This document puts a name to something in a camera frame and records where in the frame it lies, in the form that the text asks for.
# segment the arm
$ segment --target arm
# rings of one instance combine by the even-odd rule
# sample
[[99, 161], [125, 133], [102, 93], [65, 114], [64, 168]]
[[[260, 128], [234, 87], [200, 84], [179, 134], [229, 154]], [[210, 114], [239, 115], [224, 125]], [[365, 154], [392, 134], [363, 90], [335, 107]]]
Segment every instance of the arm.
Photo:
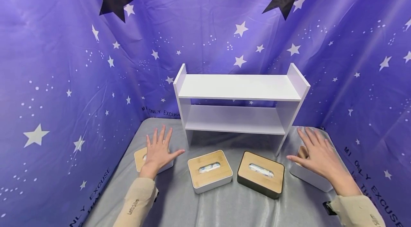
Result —
[[168, 144], [173, 130], [170, 128], [167, 137], [163, 140], [165, 130], [166, 127], [163, 125], [159, 138], [157, 138], [157, 128], [154, 130], [153, 143], [150, 142], [149, 136], [146, 136], [146, 162], [141, 168], [140, 176], [127, 192], [123, 208], [113, 227], [140, 227], [143, 225], [144, 219], [150, 211], [155, 197], [157, 197], [158, 190], [154, 183], [157, 172], [184, 153], [184, 150], [172, 154], [168, 153]]
[[308, 158], [287, 156], [287, 159], [326, 178], [333, 185], [337, 196], [330, 203], [346, 227], [385, 227], [384, 220], [371, 200], [362, 195], [352, 176], [346, 171], [330, 142], [308, 127], [298, 134], [308, 149]]

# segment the hand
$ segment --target hand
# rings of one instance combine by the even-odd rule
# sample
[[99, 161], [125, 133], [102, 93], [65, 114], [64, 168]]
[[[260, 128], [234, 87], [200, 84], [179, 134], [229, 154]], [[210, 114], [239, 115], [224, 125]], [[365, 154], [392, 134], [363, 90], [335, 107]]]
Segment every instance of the hand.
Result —
[[167, 136], [164, 139], [164, 133], [166, 132], [166, 127], [163, 125], [160, 136], [157, 138], [158, 129], [154, 129], [152, 143], [150, 138], [146, 135], [147, 139], [147, 156], [146, 162], [141, 168], [140, 177], [153, 179], [157, 175], [157, 172], [164, 165], [167, 165], [172, 160], [174, 160], [179, 155], [183, 154], [184, 149], [180, 149], [174, 153], [168, 152], [168, 144], [170, 143], [171, 134], [173, 129], [168, 130]]
[[357, 184], [343, 167], [332, 145], [318, 130], [313, 133], [310, 128], [306, 127], [306, 134], [302, 131], [302, 128], [298, 128], [297, 132], [308, 150], [308, 158], [287, 156], [287, 159], [326, 178], [333, 185], [338, 195], [361, 195]]

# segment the sleeve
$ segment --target sleeve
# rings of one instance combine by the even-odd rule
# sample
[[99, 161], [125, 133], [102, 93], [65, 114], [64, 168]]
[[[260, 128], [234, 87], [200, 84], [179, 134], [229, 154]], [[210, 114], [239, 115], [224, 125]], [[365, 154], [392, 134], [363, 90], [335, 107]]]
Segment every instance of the sleeve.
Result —
[[152, 179], [137, 178], [124, 198], [124, 206], [113, 227], [142, 226], [157, 194], [158, 190]]
[[346, 227], [385, 227], [385, 223], [371, 200], [364, 196], [336, 196], [330, 203], [332, 210]]

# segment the purple backdrop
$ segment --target purple backdrop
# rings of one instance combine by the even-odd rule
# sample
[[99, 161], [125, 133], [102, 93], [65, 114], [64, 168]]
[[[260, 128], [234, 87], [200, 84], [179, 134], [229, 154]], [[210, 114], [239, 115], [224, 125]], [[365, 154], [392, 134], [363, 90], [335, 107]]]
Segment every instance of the purple backdrop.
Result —
[[0, 0], [0, 226], [81, 226], [141, 121], [178, 118], [183, 62], [294, 62], [312, 85], [294, 124], [325, 127], [387, 226], [411, 225], [410, 1]]

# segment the wooden shelf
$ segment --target wooden shelf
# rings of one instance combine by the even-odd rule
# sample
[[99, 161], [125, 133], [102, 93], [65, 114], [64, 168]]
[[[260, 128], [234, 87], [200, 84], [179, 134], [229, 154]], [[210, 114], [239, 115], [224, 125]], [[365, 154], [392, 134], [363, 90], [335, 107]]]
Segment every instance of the wooden shelf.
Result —
[[186, 130], [285, 135], [275, 108], [192, 105]]
[[286, 75], [187, 75], [178, 97], [300, 101]]

